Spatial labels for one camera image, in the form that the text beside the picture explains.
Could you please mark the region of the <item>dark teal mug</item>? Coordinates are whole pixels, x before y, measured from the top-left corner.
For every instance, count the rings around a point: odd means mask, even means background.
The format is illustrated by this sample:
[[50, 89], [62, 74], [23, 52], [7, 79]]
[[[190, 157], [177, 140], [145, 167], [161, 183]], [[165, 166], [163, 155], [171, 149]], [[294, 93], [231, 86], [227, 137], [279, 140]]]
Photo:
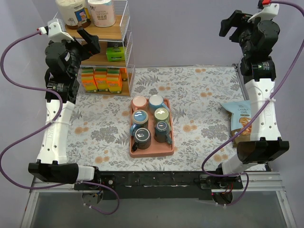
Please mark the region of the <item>dark teal mug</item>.
[[168, 145], [172, 145], [169, 125], [166, 122], [160, 121], [155, 125], [154, 139], [159, 143], [167, 143]]

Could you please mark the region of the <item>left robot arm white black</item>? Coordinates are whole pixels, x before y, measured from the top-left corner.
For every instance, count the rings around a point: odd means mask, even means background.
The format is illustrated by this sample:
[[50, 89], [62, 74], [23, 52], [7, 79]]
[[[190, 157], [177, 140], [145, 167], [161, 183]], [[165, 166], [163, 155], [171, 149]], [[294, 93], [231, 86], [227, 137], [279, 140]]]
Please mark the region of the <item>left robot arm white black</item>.
[[73, 184], [85, 181], [85, 185], [96, 190], [101, 178], [95, 166], [83, 166], [67, 162], [67, 134], [70, 118], [75, 107], [79, 89], [77, 80], [82, 61], [100, 53], [98, 36], [77, 29], [85, 40], [81, 45], [77, 40], [50, 41], [45, 49], [48, 69], [45, 74], [46, 108], [48, 126], [35, 163], [28, 165], [28, 171], [43, 182]]

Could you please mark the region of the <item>green mug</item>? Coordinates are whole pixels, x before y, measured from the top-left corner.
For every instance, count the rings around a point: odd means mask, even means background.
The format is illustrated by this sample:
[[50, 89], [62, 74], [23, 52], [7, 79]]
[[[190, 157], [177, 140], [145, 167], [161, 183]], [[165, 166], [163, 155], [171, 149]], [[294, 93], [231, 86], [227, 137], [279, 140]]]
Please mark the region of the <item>green mug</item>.
[[165, 108], [158, 108], [154, 112], [154, 119], [155, 122], [166, 122], [167, 124], [170, 123], [170, 113]]

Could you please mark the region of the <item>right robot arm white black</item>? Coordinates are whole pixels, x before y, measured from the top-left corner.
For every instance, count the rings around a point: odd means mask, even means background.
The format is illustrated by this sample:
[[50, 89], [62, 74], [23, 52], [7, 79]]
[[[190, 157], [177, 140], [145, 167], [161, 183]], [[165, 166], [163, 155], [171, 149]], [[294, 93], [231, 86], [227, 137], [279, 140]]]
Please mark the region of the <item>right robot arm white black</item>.
[[289, 141], [281, 138], [276, 121], [275, 88], [276, 68], [270, 56], [278, 40], [280, 27], [271, 19], [236, 10], [221, 21], [219, 36], [224, 37], [235, 27], [230, 36], [241, 47], [243, 57], [240, 70], [251, 104], [252, 121], [250, 139], [239, 142], [237, 154], [222, 163], [222, 173], [215, 176], [215, 184], [225, 189], [232, 183], [230, 174], [239, 175], [257, 164], [274, 161], [289, 150]]

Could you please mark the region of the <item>light blue white mug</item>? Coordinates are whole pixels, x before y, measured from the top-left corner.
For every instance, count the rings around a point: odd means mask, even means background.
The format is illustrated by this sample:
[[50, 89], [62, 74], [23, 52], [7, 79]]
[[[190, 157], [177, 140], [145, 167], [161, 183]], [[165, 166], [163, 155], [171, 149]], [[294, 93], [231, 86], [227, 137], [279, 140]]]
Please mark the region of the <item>light blue white mug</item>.
[[148, 105], [151, 114], [154, 114], [158, 108], [165, 108], [168, 112], [170, 111], [168, 106], [164, 103], [163, 97], [160, 95], [152, 95], [149, 98]]

